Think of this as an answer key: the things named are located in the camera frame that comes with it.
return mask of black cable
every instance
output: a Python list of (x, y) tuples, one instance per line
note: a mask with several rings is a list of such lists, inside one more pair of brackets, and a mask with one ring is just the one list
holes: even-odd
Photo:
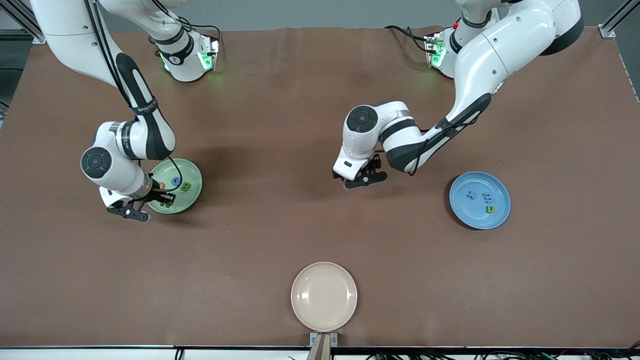
[(398, 31), (400, 31), (401, 33), (405, 34), (405, 35), (406, 35), (406, 36), (408, 36), (408, 37), (413, 37), (413, 38), (414, 38), (414, 39), (416, 39), (416, 40), (424, 40), (424, 38), (417, 37), (417, 36), (415, 36), (415, 35), (413, 35), (413, 34), (409, 34), (405, 29), (403, 29), (403, 28), (401, 28), (401, 27), (399, 27), (399, 26), (396, 26), (396, 25), (389, 25), (389, 26), (385, 26), (385, 29), (398, 30)]
[(100, 46), (100, 51), (102, 53), (102, 57), (104, 58), (104, 62), (107, 65), (107, 69), (109, 69), (109, 73), (111, 73), (111, 76), (113, 77), (113, 81), (115, 82), (116, 87), (120, 91), (120, 94), (125, 99), (125, 101), (129, 105), (129, 107), (131, 107), (131, 103), (129, 102), (129, 98), (127, 97), (127, 94), (124, 92), (124, 88), (122, 87), (122, 84), (120, 82), (120, 76), (116, 72), (115, 62), (113, 61), (113, 56), (111, 55), (111, 52), (108, 52), (108, 46), (105, 48), (105, 43), (104, 42), (106, 41), (106, 35), (104, 34), (104, 29), (103, 28), (98, 28), (98, 25), (96, 23), (95, 14), (97, 13), (98, 9), (97, 9), (97, 7), (95, 7), (94, 8), (95, 12), (92, 11), (90, 0), (84, 0), (84, 5), (86, 7), (87, 14), (89, 15), (89, 20), (91, 21), (93, 32), (95, 33), (95, 37), (98, 40), (97, 42), (98, 42), (98, 45)]
[(169, 16), (170, 18), (172, 18), (173, 20), (175, 20), (176, 22), (178, 22), (180, 24), (180, 26), (185, 29), (187, 32), (193, 30), (193, 28), (212, 28), (215, 29), (218, 32), (218, 38), (220, 39), (220, 41), (222, 41), (222, 31), (220, 31), (220, 28), (218, 28), (215, 25), (194, 25), (192, 23), (190, 23), (187, 19), (185, 19), (182, 16), (178, 16), (178, 18), (176, 19), (175, 17), (173, 17), (170, 13), (169, 10), (167, 10), (166, 7), (164, 7), (164, 5), (159, 1), (159, 0), (151, 0), (153, 2), (153, 4), (160, 9), (160, 11), (162, 11), (165, 15)]
[[(96, 14), (100, 13), (100, 10), (98, 9), (97, 2), (93, 3), (93, 10), (94, 10), (94, 12)], [(107, 53), (109, 54), (109, 61), (111, 62), (111, 66), (112, 66), (113, 72), (114, 72), (114, 81), (118, 85), (118, 89), (120, 90), (120, 93), (122, 94), (122, 97), (125, 99), (125, 101), (129, 105), (129, 107), (131, 107), (131, 102), (129, 101), (129, 97), (127, 96), (127, 93), (124, 90), (124, 86), (122, 85), (122, 81), (120, 80), (120, 73), (118, 71), (118, 67), (116, 65), (116, 61), (113, 58), (113, 55), (111, 54), (111, 48), (109, 48), (109, 41), (107, 40), (107, 35), (104, 32), (104, 26), (102, 25), (102, 19), (100, 18), (99, 15), (96, 16), (96, 19), (98, 20), (98, 26), (99, 26), (99, 30), (100, 30), (100, 35), (102, 36), (102, 39), (104, 41), (104, 47), (107, 49)]]
[(429, 54), (435, 54), (436, 51), (434, 50), (427, 50), (425, 48), (423, 48), (422, 46), (420, 46), (420, 44), (418, 44), (418, 40), (415, 39), (416, 36), (413, 35), (413, 33), (411, 32), (411, 28), (410, 27), (406, 27), (406, 30), (409, 32), (409, 35), (411, 36), (411, 40), (413, 40), (413, 43), (418, 47), (418, 49), (424, 51), (425, 53), (429, 53)]
[[(448, 132), (449, 130), (451, 130), (451, 129), (455, 129), (455, 128), (457, 128), (457, 127), (462, 127), (462, 128), (464, 129), (465, 127), (467, 127), (467, 126), (469, 126), (469, 125), (473, 125), (473, 124), (475, 124), (477, 119), (478, 119), (478, 117), (476, 117), (474, 120), (472, 120), (471, 122), (468, 122), (468, 123), (466, 123), (466, 124), (457, 124), (457, 125), (449, 124), (449, 125), (447, 125), (447, 126), (443, 127), (441, 132), (442, 132), (442, 133), (445, 133), (445, 132)], [(417, 155), (417, 157), (416, 157), (416, 159), (415, 159), (415, 166), (413, 167), (413, 171), (411, 171), (411, 172), (409, 173), (409, 176), (414, 176), (414, 175), (415, 175), (415, 173), (418, 171), (418, 164), (420, 163), (420, 157), (422, 156), (422, 150), (424, 150), (424, 147), (427, 145), (427, 143), (429, 142), (429, 140), (430, 140), (430, 139), (425, 140), (425, 141), (422, 143), (422, 146), (420, 146), (420, 149), (418, 150), (418, 155)]]
[(393, 29), (393, 30), (400, 31), (402, 34), (410, 37), (413, 40), (413, 43), (418, 47), (418, 49), (424, 51), (425, 53), (429, 53), (429, 54), (435, 54), (436, 53), (435, 51), (425, 49), (422, 46), (420, 46), (420, 44), (418, 44), (418, 40), (424, 41), (424, 37), (431, 36), (431, 35), (433, 35), (435, 33), (430, 33), (430, 34), (424, 35), (424, 37), (418, 37), (418, 36), (416, 36), (416, 35), (414, 35), (412, 33), (411, 28), (409, 26), (406, 27), (406, 30), (404, 30), (403, 28), (400, 28), (399, 26), (396, 26), (396, 25), (385, 26), (385, 29)]
[(173, 360), (182, 360), (183, 357), (184, 357), (184, 349), (183, 348), (176, 349)]
[(174, 192), (175, 190), (178, 190), (180, 188), (180, 186), (182, 186), (182, 172), (180, 171), (180, 168), (178, 167), (178, 165), (176, 165), (175, 161), (173, 159), (171, 159), (171, 156), (167, 156), (167, 158), (169, 158), (169, 160), (171, 160), (171, 163), (173, 164), (173, 166), (175, 167), (176, 170), (178, 170), (178, 176), (180, 177), (180, 183), (173, 189), (171, 190), (165, 190), (165, 189), (155, 189), (155, 191), (157, 192)]

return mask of blue plate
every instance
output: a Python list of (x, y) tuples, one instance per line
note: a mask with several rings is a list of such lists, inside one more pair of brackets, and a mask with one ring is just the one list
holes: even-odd
[(464, 173), (453, 182), (449, 202), (456, 216), (475, 229), (502, 225), (511, 211), (507, 188), (486, 172)]

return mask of gray wall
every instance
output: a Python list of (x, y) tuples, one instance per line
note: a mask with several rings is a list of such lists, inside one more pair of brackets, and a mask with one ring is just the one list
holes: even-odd
[[(190, 0), (174, 12), (193, 24), (241, 31), (448, 25), (460, 9), (453, 0)], [(126, 20), (107, 16), (110, 31), (139, 31)]]

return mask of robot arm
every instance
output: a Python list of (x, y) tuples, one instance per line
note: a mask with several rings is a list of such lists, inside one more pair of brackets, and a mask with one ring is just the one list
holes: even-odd
[(167, 8), (176, 8), (186, 0), (100, 0), (110, 13), (121, 16), (141, 28), (160, 49), (165, 68), (178, 81), (190, 82), (215, 66), (219, 39), (186, 29), (179, 17)]
[(67, 67), (116, 87), (135, 115), (126, 122), (105, 122), (84, 152), (81, 168), (100, 186), (109, 212), (149, 221), (133, 203), (175, 197), (134, 160), (163, 160), (175, 148), (173, 130), (164, 119), (135, 61), (114, 43), (95, 1), (32, 0), (33, 10), (56, 57)]
[[(361, 169), (373, 160), (371, 144), (375, 145), (375, 140), (381, 142), (392, 168), (413, 175), (437, 150), (477, 120), (506, 78), (549, 48), (557, 38), (558, 26), (565, 29), (573, 26), (559, 22), (578, 22), (579, 8), (576, 17), (574, 5), (577, 6), (577, 1), (524, 0), (511, 5), (505, 18), (473, 38), (458, 53), (454, 68), (455, 103), (426, 133), (422, 133), (401, 102), (363, 105), (352, 110), (344, 124), (342, 149), (333, 166), (334, 176), (360, 181), (364, 174)], [(558, 16), (560, 13), (573, 14), (573, 18)], [(388, 115), (382, 114), (388, 113), (391, 104), (399, 111), (389, 120)], [(366, 110), (376, 122), (365, 127), (355, 127), (353, 121), (349, 125), (356, 110)]]

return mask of plate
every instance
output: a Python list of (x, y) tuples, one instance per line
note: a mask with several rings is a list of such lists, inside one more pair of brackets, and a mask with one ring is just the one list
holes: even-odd
[(449, 202), (462, 222), (481, 230), (502, 225), (511, 211), (507, 188), (492, 175), (480, 171), (458, 176), (451, 185)]
[[(202, 191), (202, 174), (198, 167), (185, 159), (173, 159), (175, 164), (180, 168), (182, 172), (182, 184), (189, 183), (189, 188), (183, 191), (181, 188), (174, 190), (171, 193), (175, 194), (175, 200), (173, 205), (169, 208), (160, 206), (160, 202), (149, 202), (149, 207), (157, 211), (160, 214), (176, 214), (181, 211), (187, 210), (196, 201), (200, 192)], [(151, 170), (153, 178), (159, 183), (164, 183), (165, 189), (173, 189), (175, 185), (172, 184), (172, 180), (175, 177), (179, 177), (178, 170), (171, 160), (164, 160), (158, 166)]]
[(334, 263), (307, 266), (291, 287), (293, 312), (306, 327), (318, 332), (346, 324), (357, 302), (356, 283), (347, 270)]

